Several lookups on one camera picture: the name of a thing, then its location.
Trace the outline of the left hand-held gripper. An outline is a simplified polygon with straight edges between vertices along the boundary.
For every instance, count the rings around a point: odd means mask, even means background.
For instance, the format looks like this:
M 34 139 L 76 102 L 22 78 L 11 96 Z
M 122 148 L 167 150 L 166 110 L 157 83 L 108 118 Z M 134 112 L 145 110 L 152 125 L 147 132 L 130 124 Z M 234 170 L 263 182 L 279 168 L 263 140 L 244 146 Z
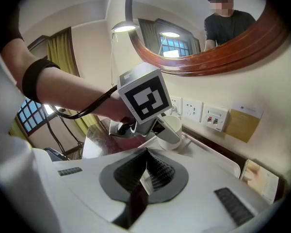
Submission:
M 154 133 L 158 138 L 176 144 L 180 138 L 162 118 L 172 108 L 161 70 L 147 62 L 121 74 L 117 92 L 134 116 L 132 125 L 110 121 L 109 135 L 131 138 Z

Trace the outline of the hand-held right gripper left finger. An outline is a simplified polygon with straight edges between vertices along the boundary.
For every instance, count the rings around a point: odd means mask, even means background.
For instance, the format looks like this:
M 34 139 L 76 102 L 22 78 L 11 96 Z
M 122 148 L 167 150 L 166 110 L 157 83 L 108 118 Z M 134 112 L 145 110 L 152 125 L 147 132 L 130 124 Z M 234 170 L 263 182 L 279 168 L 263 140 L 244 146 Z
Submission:
M 102 170 L 126 157 L 131 149 L 97 158 L 58 161 L 52 164 L 52 206 L 59 221 L 114 221 L 125 210 L 125 202 L 111 199 L 101 187 Z

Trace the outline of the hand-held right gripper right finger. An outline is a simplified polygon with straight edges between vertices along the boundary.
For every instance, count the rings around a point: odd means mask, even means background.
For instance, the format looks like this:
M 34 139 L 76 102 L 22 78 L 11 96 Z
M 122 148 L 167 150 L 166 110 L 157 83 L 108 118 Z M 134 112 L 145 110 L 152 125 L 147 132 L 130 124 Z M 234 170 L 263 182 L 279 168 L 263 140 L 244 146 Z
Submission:
M 268 203 L 257 192 L 205 157 L 157 152 L 182 164 L 189 173 L 189 180 L 171 201 L 148 205 L 131 226 L 132 230 L 233 230 L 236 225 L 215 194 L 225 187 L 254 215 L 268 208 Z

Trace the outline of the white cup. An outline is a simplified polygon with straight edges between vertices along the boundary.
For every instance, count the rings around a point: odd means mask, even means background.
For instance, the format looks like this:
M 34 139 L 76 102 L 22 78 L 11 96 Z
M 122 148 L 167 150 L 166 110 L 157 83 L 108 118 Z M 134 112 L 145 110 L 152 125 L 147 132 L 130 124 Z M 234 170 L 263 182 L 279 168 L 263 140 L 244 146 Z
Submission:
M 181 120 L 178 117 L 172 116 L 172 115 L 163 116 L 162 118 L 177 133 L 180 140 L 176 144 L 171 144 L 165 140 L 158 138 L 158 143 L 164 150 L 174 150 L 177 147 L 179 147 L 180 144 L 182 143 L 182 123 L 181 123 Z

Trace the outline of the white rectangular tray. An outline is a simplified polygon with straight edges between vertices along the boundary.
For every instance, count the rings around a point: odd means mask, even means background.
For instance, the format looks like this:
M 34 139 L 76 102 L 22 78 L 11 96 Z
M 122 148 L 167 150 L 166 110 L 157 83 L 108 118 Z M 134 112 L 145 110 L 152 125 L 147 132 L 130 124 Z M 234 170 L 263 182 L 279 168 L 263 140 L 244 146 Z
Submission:
M 241 168 L 236 162 L 228 159 L 224 155 L 194 139 L 192 136 L 188 135 L 185 132 L 182 133 L 182 140 L 180 145 L 173 150 L 167 150 L 162 148 L 156 136 L 152 137 L 151 139 L 140 145 L 140 147 L 148 147 L 162 151 L 169 151 L 194 159 L 211 162 L 213 164 L 216 164 L 223 170 L 231 173 L 237 179 L 239 179 L 241 176 Z

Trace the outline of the person's left hand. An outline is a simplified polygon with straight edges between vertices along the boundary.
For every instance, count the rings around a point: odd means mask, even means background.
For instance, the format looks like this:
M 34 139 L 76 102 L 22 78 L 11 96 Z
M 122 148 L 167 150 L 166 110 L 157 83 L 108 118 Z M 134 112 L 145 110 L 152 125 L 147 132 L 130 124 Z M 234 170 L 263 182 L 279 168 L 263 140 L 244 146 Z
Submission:
M 109 97 L 93 111 L 93 114 L 121 123 L 134 122 L 134 116 L 120 97 Z

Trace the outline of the white printed card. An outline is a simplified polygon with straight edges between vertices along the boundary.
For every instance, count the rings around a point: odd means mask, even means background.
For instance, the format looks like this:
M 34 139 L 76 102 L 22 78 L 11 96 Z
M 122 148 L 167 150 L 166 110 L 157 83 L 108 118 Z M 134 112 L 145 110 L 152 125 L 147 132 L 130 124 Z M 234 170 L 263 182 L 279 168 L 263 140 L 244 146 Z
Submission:
M 245 162 L 240 180 L 255 190 L 269 204 L 275 201 L 279 177 L 252 160 Z

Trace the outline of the black tripod stand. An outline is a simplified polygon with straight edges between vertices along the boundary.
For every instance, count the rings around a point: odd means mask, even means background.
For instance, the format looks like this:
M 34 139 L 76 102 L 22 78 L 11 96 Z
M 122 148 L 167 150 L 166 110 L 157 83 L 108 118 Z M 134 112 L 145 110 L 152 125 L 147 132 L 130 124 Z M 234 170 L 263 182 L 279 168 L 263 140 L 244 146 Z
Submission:
M 72 133 L 72 131 L 69 129 L 69 127 L 66 125 L 66 123 L 65 123 L 65 121 L 64 121 L 64 119 L 63 119 L 63 117 L 62 116 L 59 116 L 59 118 L 60 118 L 60 120 L 61 120 L 61 122 L 64 124 L 64 126 L 66 127 L 66 129 L 68 130 L 68 132 L 70 133 L 70 135 L 77 141 L 77 146 L 76 147 L 73 147 L 73 148 L 71 148 L 70 150 L 68 150 L 68 151 L 65 151 L 65 149 L 64 149 L 64 147 L 63 147 L 63 145 L 61 144 L 61 142 L 59 141 L 59 139 L 57 138 L 57 136 L 55 135 L 55 133 L 54 133 L 54 131 L 52 130 L 52 128 L 51 128 L 51 125 L 50 125 L 50 122 L 49 122 L 49 117 L 48 117 L 48 115 L 47 115 L 47 113 L 46 113 L 46 110 L 45 110 L 45 107 L 44 106 L 42 106 L 42 112 L 43 112 L 43 115 L 44 115 L 44 117 L 45 117 L 45 119 L 46 119 L 46 124 L 47 124 L 47 127 L 48 127 L 48 130 L 49 130 L 49 132 L 50 132 L 50 134 L 51 134 L 51 136 L 53 137 L 53 139 L 55 140 L 55 142 L 57 143 L 57 145 L 59 146 L 59 148 L 60 148 L 60 150 L 61 150 L 61 152 L 62 152 L 62 154 L 64 155 L 64 157 L 67 159 L 68 157 L 68 155 L 70 155 L 70 154 L 73 154 L 73 153 L 75 153 L 75 152 L 78 152 L 79 153 L 79 155 L 81 155 L 81 150 L 83 149 L 83 147 L 84 147 L 84 142 L 81 142 L 73 133 Z

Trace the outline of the lattice window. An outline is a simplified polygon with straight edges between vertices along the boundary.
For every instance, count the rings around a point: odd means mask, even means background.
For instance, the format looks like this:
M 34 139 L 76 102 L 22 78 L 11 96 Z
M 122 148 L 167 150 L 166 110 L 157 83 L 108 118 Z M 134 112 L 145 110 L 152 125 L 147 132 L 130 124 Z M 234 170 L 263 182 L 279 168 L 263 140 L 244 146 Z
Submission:
M 28 136 L 46 124 L 46 116 L 51 120 L 56 114 L 47 105 L 42 105 L 29 98 L 25 98 L 17 113 L 17 118 Z

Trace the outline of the oval wooden framed mirror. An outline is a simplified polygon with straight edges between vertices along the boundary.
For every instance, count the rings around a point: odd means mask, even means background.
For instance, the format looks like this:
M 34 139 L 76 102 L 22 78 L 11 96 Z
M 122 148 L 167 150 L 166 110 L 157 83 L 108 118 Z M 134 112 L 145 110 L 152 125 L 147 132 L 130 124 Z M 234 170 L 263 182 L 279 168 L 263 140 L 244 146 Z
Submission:
M 163 57 L 149 50 L 137 33 L 129 34 L 131 43 L 143 61 L 170 75 L 207 76 L 246 67 L 273 53 L 289 31 L 268 0 L 236 0 L 236 4 L 256 15 L 257 22 L 231 42 L 208 52 Z M 137 9 L 143 9 L 148 16 L 175 16 L 193 30 L 200 30 L 202 19 L 209 14 L 206 0 L 126 0 L 126 19 L 131 20 Z

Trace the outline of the silver desk lamp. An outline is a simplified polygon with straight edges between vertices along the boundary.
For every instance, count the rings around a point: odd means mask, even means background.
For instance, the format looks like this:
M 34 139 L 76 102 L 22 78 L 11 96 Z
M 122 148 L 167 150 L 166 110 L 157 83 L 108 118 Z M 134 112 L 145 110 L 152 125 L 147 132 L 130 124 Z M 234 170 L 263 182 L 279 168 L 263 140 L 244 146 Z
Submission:
M 139 28 L 136 23 L 133 21 L 121 21 L 113 26 L 111 29 L 111 54 L 110 54 L 110 73 L 111 73 L 111 86 L 114 87 L 113 83 L 113 40 L 114 36 L 117 33 L 124 33 L 124 32 L 130 32 L 135 31 L 137 28 Z

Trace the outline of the green curtain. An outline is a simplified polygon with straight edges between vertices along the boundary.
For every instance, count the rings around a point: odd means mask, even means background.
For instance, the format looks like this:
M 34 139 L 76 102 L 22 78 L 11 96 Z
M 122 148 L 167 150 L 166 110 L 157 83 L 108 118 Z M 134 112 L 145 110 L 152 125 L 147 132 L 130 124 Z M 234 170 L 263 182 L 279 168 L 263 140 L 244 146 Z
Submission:
M 18 34 L 13 39 L 15 38 L 21 38 L 21 36 Z M 73 62 L 71 47 L 72 44 L 69 41 L 68 35 L 63 33 L 48 41 L 47 58 L 41 59 L 48 60 L 54 63 L 56 66 L 58 66 L 60 70 L 79 77 L 74 70 L 75 65 Z M 80 112 L 70 109 L 67 110 L 69 111 L 67 114 L 69 118 L 71 120 L 75 120 L 81 130 L 84 130 L 86 127 L 89 127 L 90 123 L 95 121 L 93 116 L 86 115 L 86 109 L 83 109 Z

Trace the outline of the white wall socket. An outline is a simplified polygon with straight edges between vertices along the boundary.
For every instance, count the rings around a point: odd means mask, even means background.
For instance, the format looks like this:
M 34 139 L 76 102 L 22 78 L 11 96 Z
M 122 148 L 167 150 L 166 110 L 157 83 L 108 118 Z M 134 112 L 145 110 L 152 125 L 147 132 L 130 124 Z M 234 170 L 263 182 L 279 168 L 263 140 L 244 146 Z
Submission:
M 188 99 L 182 100 L 182 116 L 196 122 L 201 122 L 203 102 Z
M 180 97 L 170 97 L 172 108 L 170 110 L 170 114 L 176 113 L 178 116 L 182 115 L 182 98 Z
M 228 113 L 228 109 L 216 108 L 204 104 L 201 123 L 204 126 L 222 132 L 227 121 Z

